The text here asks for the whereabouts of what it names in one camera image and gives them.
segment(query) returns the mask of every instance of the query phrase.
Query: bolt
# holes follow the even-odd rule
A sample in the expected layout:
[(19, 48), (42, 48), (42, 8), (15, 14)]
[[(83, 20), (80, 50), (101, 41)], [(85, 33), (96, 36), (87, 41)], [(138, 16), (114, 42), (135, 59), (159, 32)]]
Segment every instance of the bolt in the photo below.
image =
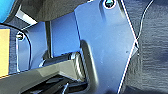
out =
[(114, 0), (106, 0), (105, 6), (111, 8), (114, 5)]
[(16, 35), (16, 38), (18, 40), (23, 40), (24, 39), (24, 34), (22, 32), (18, 32), (17, 35)]

